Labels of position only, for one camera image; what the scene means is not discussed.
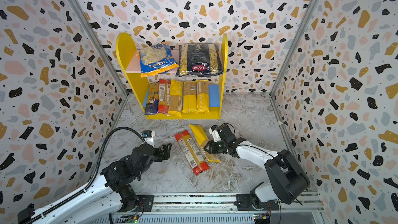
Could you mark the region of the yellow spaghetti pack bottom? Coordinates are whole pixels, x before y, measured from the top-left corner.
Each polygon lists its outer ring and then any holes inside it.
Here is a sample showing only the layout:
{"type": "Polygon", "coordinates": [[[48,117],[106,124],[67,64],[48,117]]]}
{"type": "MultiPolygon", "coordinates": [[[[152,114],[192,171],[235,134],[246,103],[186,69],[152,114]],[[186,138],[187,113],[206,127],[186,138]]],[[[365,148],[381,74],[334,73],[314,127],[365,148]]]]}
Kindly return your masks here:
{"type": "Polygon", "coordinates": [[[197,113],[209,113],[209,82],[197,80],[197,113]]]}

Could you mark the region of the blue yellow pasta bag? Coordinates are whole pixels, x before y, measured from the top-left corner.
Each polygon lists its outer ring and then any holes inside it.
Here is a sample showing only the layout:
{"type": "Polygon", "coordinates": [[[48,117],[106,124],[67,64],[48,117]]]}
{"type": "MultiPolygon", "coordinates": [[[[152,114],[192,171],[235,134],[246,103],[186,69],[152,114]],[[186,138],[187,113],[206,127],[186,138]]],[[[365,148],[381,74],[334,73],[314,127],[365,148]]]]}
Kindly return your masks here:
{"type": "Polygon", "coordinates": [[[158,113],[159,107],[159,83],[151,83],[149,85],[148,97],[145,106],[145,115],[155,115],[158,113]]]}

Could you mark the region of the dark penne pasta bag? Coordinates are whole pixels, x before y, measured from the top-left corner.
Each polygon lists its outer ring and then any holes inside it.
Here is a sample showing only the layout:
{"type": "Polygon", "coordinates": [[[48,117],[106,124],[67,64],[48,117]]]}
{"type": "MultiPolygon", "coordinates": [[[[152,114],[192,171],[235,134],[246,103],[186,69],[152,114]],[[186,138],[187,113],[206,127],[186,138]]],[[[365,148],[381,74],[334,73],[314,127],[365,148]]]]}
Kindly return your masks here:
{"type": "Polygon", "coordinates": [[[223,74],[219,47],[216,44],[179,45],[179,67],[176,77],[213,77],[223,74]]]}

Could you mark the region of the yellow spaghetti pack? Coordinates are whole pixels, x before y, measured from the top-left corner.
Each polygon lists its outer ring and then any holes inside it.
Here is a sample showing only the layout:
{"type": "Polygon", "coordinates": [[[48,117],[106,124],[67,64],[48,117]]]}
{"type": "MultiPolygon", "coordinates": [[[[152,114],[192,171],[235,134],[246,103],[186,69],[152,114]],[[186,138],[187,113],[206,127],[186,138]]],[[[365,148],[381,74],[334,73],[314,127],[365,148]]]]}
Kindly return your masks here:
{"type": "Polygon", "coordinates": [[[197,113],[209,113],[209,82],[197,80],[197,113]]]}
{"type": "Polygon", "coordinates": [[[169,115],[182,117],[183,82],[171,80],[169,115]]]}
{"type": "Polygon", "coordinates": [[[183,113],[193,113],[197,111],[197,83],[184,82],[183,85],[183,113]]]}
{"type": "Polygon", "coordinates": [[[198,145],[200,146],[203,154],[205,155],[205,158],[207,159],[207,162],[211,162],[211,163],[220,162],[220,159],[219,159],[219,157],[216,154],[210,154],[210,153],[208,153],[207,151],[204,150],[205,146],[209,142],[209,138],[207,137],[205,131],[202,128],[202,126],[201,125],[190,124],[189,127],[191,128],[191,131],[194,134],[198,145]]]}

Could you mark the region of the blue orange orecchiette bag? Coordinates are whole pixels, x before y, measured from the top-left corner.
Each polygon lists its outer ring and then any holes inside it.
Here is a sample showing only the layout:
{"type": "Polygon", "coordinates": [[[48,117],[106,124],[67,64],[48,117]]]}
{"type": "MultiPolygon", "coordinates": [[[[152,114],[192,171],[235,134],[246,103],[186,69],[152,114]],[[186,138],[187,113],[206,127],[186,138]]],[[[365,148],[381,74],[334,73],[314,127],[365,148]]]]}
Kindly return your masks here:
{"type": "Polygon", "coordinates": [[[141,78],[166,73],[178,67],[170,46],[166,44],[156,44],[143,48],[138,56],[140,58],[141,78]]]}

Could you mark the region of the red spaghetti pack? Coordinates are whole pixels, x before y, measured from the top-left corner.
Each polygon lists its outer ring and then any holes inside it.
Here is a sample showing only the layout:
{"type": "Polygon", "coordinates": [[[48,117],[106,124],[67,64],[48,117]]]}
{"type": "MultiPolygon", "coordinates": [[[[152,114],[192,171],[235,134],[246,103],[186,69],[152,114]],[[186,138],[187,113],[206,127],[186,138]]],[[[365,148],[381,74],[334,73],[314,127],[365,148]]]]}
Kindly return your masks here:
{"type": "Polygon", "coordinates": [[[168,115],[170,107],[170,88],[171,81],[161,79],[159,80],[159,104],[158,113],[168,115]]]}
{"type": "Polygon", "coordinates": [[[175,134],[174,137],[195,175],[199,175],[200,173],[210,169],[209,165],[198,149],[198,146],[195,144],[187,130],[175,134]]]}

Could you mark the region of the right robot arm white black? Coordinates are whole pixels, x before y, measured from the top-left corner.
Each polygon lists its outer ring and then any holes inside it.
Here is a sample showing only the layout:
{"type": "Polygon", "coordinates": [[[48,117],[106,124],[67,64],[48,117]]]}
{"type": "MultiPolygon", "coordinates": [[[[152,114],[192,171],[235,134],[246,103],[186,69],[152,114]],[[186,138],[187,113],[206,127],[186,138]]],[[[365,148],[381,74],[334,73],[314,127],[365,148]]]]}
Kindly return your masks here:
{"type": "Polygon", "coordinates": [[[271,151],[237,138],[226,123],[213,125],[209,133],[213,139],[204,146],[205,152],[245,159],[267,172],[269,182],[258,184],[249,194],[252,208],[262,210],[275,200],[291,204],[309,187],[309,178],[290,151],[271,151]]]}

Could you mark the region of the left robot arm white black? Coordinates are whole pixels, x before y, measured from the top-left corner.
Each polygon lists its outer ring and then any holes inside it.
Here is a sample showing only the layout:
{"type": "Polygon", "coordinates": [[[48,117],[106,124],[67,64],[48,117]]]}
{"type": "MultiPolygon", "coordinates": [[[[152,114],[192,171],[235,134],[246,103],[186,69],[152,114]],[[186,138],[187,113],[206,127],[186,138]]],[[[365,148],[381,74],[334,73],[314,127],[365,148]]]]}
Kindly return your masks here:
{"type": "Polygon", "coordinates": [[[155,148],[143,143],[132,154],[111,163],[106,168],[95,169],[88,183],[49,205],[34,209],[27,207],[18,214],[20,224],[84,224],[103,215],[123,211],[145,211],[145,201],[134,192],[131,183],[154,162],[171,156],[172,145],[155,148]]]}

